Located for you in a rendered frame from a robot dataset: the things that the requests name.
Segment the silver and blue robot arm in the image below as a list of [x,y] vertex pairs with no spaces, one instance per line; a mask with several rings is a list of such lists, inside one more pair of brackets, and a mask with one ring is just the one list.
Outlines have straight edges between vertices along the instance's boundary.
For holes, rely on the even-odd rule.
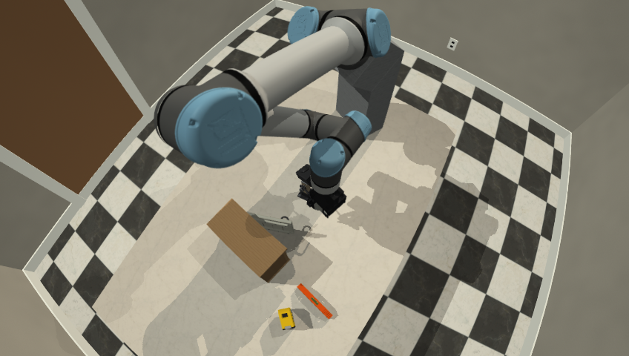
[[371,132],[371,122],[359,111],[342,118],[278,105],[336,67],[354,70],[370,56],[385,56],[389,20],[371,7],[305,6],[292,16],[288,39],[291,45],[245,70],[230,68],[202,85],[167,91],[154,111],[160,139],[209,168],[241,162],[255,148],[257,136],[313,139],[310,165],[296,175],[319,194],[336,192],[343,169]]

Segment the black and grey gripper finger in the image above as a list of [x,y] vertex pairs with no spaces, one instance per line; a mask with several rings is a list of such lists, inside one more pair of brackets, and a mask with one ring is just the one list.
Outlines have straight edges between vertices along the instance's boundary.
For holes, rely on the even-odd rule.
[[309,207],[312,207],[314,210],[317,210],[317,211],[320,210],[321,212],[323,212],[323,209],[317,203],[312,202],[312,198],[307,199],[307,205]]

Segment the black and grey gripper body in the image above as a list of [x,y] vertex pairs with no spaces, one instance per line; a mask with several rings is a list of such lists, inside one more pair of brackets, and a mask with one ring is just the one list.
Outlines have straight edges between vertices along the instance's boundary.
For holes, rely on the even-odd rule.
[[[323,209],[322,214],[327,219],[339,207],[341,207],[342,204],[346,202],[346,195],[344,194],[344,191],[340,187],[336,190],[336,192],[332,194],[328,194],[328,195],[319,194],[312,188],[312,190],[309,192],[308,198],[312,198],[312,202],[317,203]],[[324,211],[327,213],[327,215],[324,213]]]

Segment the orange spirit level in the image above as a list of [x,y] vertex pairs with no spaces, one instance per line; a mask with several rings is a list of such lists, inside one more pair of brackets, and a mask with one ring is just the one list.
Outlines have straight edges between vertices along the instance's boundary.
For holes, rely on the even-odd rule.
[[298,288],[328,319],[333,316],[302,284]]

